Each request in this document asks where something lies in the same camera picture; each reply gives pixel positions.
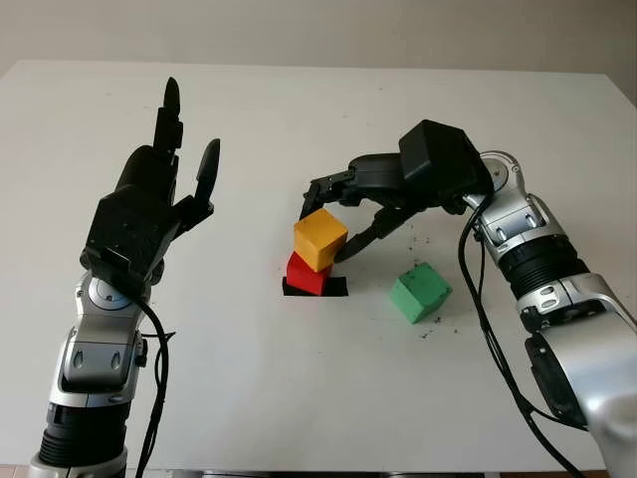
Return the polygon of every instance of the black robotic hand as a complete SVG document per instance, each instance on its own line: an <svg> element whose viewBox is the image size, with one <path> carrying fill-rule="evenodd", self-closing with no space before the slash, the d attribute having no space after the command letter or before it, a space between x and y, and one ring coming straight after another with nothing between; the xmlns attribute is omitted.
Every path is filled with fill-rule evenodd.
<svg viewBox="0 0 637 478"><path fill-rule="evenodd" d="M489 171L461 129L425 119L402 136L398 146L398 153L360 156L347 171L311 181L301 219L328 202L358 206L369 199L382 206L371 225L340 249L335 262L357 254L429 207L462 214L467 207L463 196L493 191Z"/></svg>
<svg viewBox="0 0 637 478"><path fill-rule="evenodd" d="M179 87L170 78L157 112L153 145L130 156L115 191L102 198L80 262L131 297L161 279L170 242L213 213L209 202L219 164L219 139L206 147L194 196L173 205L183 123Z"/></svg>

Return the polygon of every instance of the black cable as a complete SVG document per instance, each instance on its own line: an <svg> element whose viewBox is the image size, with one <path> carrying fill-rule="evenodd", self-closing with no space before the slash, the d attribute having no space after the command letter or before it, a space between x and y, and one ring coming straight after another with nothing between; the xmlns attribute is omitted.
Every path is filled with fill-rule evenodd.
<svg viewBox="0 0 637 478"><path fill-rule="evenodd" d="M542 412L541 410L533 406L523 396L523 394L520 392L520 389L518 388L518 384L516 383L513 373L511 372L511 369L509 368L509 364L507 363L505 354L503 353L502 348L500 347L500 344L498 343L498 339L496 338L496 335L494 334L493 329L491 328L489 318L487 317L487 313L485 312L485 309L482 304L482 299L481 299L482 284L484 282L484 264L485 264L484 263L484 243L483 243L483 249L482 249L483 260L481 261L481 273L480 273L481 275L480 277L481 286L479 288L480 292L476 290L476 286L471 278L469 269L467 267L467 260L465 257L467 238L469 237L469 233L471 232L471 230L477 226L478 218L485 211L485 209L489 207L492 199L493 199L493 193L488 194L485 197L483 202L473 212L473 214L469 218L469 221L467 221L467 224L462 230L462 233L460 234L460 240L458 241L458 263L460 265L460 270L462 272L463 278L465 279L465 282L467 283L467 287L469 288L469 293L471 294L471 298L473 299L474 306L476 307L476 312L478 313L478 318L480 320L480 328L482 329L483 334L485 336L485 340L487 341L487 347L489 349L489 352L491 353L491 356L494 359L494 362L496 363L498 370L502 374L505 380L505 383L509 387L509 390L511 391L514 401L516 402L516 405L518 406L518 409L520 413L522 414L525 422L529 426L529 429L531 430L532 434L535 436L537 441L539 441L539 443L548 452L548 454L550 454L550 456L552 456L562 467L564 467L566 471L568 471L575 478L584 478L584 475L572 463L570 463L555 447L552 446L550 441L548 441L548 439L544 436L541 430L537 427L537 424L533 420L531 414L533 412L536 412L540 414L541 416L551 419L552 421L556 421L560 424L565 424L565 425L569 425L569 424L564 423L558 420L557 418L550 417L550 415L547 415L546 413Z"/></svg>
<svg viewBox="0 0 637 478"><path fill-rule="evenodd" d="M157 436L157 430L159 428L159 421L161 420L161 412L163 411L163 402L166 397L166 388L168 385L168 339L166 333L163 330L159 317L153 312L153 310L146 304L143 299L136 299L135 303L139 306L142 312L152 322L152 325L157 332L156 336L159 340L159 352L155 359L155 380L157 382L157 394L155 396L155 402L150 411L150 419L148 420L148 427L146 428L146 435L141 446L141 453L139 454L139 463L137 464L137 471L135 478L141 478L143 472L148 464L152 449L154 447L155 438ZM161 359L161 373L157 376L156 366Z"/></svg>
<svg viewBox="0 0 637 478"><path fill-rule="evenodd" d="M177 334L176 332L168 332L166 333L166 341L170 341L172 337ZM142 337L146 339L157 339L157 334L142 334ZM155 384L159 386L159 359L161 358L161 349L157 351L155 354L155 365L154 365L154 375L155 375Z"/></svg>
<svg viewBox="0 0 637 478"><path fill-rule="evenodd" d="M478 282L478 297L482 301L482 286L485 285L485 241L480 241L480 281Z"/></svg>

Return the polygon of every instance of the black tape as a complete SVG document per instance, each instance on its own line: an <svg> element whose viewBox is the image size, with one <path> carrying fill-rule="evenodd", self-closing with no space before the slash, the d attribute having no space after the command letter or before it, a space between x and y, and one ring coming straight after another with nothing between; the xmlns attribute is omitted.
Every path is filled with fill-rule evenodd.
<svg viewBox="0 0 637 478"><path fill-rule="evenodd" d="M347 297L347 278L346 277L329 277L325 283L325 289L321 296L316 296L296 287L289 286L288 281L284 277L282 282L284 296L305 296L305 297Z"/></svg>

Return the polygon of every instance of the cube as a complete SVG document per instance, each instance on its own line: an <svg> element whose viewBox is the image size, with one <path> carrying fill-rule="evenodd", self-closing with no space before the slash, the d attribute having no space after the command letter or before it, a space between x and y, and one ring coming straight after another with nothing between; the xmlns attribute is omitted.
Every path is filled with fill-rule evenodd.
<svg viewBox="0 0 637 478"><path fill-rule="evenodd" d="M331 266L347 239L347 228L326 209L319 209L295 224L295 252L313 271Z"/></svg>
<svg viewBox="0 0 637 478"><path fill-rule="evenodd" d="M451 293L447 281L429 264L421 264L396 280L390 297L407 320L416 324L442 306Z"/></svg>
<svg viewBox="0 0 637 478"><path fill-rule="evenodd" d="M288 261L286 282L289 286L320 296L325 289L330 270L331 266L327 266L322 271L315 272L299 254L293 252Z"/></svg>

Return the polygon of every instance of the table surface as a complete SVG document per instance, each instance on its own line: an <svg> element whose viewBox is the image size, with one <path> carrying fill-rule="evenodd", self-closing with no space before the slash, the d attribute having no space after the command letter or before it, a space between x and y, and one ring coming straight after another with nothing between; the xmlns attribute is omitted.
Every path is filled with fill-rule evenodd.
<svg viewBox="0 0 637 478"><path fill-rule="evenodd" d="M222 158L215 214L171 246L153 290L152 306L177 335L150 466L557 469L487 353L456 261L466 217L428 211L338 265L348 298L283 297L281 277L310 179L395 151L431 119L463 128L479 150L515 155L528 190L634 313L637 113L606 77L40 61L0 80L0 463L26 463L39 447L97 201L129 154L152 142L169 75L184 122L177 198L194 190L210 138L222 138ZM328 209L356 232L376 208ZM389 300L415 261L454 288L439 323L412 326ZM492 264L485 290L522 390L543 405L514 297ZM128 421L131 465L154 393L143 370ZM587 434L542 428L579 467L602 466Z"/></svg>

